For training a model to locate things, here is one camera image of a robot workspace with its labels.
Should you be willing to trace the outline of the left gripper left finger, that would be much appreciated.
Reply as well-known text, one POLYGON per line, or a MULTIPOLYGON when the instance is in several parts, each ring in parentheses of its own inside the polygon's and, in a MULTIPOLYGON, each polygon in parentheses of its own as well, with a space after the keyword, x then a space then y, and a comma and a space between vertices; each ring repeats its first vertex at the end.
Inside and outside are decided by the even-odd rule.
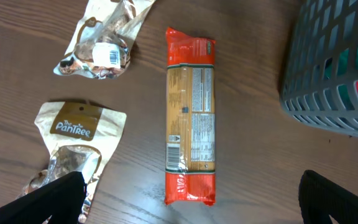
POLYGON ((76 224, 86 197, 81 172, 71 172, 0 208, 0 224, 76 224))

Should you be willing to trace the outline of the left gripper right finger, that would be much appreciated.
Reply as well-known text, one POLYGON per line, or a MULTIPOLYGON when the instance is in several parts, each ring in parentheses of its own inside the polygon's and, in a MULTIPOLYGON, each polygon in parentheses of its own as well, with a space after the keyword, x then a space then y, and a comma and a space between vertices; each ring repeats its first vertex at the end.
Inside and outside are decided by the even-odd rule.
POLYGON ((298 201, 304 224, 358 223, 358 196, 313 170, 301 177, 298 201))

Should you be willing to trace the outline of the grey plastic basket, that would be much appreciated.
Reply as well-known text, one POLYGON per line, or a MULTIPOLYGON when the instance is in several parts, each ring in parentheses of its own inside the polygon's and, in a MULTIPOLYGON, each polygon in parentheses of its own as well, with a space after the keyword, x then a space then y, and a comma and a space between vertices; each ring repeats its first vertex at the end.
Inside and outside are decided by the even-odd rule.
POLYGON ((307 126, 358 137, 358 0, 306 0, 292 35, 280 90, 283 110, 307 126), (349 49, 347 72, 337 76, 339 55, 349 49), (332 58, 329 80, 324 79, 332 58), (347 110, 338 86, 347 87, 353 110, 347 110))

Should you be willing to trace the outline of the orange biscuit packet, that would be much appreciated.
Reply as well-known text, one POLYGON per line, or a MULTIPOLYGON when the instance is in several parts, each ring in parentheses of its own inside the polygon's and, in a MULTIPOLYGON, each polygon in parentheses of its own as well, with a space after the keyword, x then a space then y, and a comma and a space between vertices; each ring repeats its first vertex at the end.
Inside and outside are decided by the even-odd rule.
POLYGON ((169 27, 165 203, 216 202, 215 41, 169 27))

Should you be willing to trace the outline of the pantree snack pouch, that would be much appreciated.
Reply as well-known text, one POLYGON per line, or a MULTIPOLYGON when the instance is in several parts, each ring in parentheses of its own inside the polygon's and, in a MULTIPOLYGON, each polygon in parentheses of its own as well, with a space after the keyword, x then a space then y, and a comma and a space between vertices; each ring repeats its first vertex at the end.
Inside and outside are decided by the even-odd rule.
POLYGON ((155 0, 89 0, 63 59, 60 76, 117 78, 131 62, 131 49, 155 0))
POLYGON ((121 140, 126 118, 123 112, 85 103, 44 103, 34 123, 49 151, 49 164, 28 181, 20 195, 71 172, 81 172, 86 195, 78 223, 85 223, 103 170, 121 140))

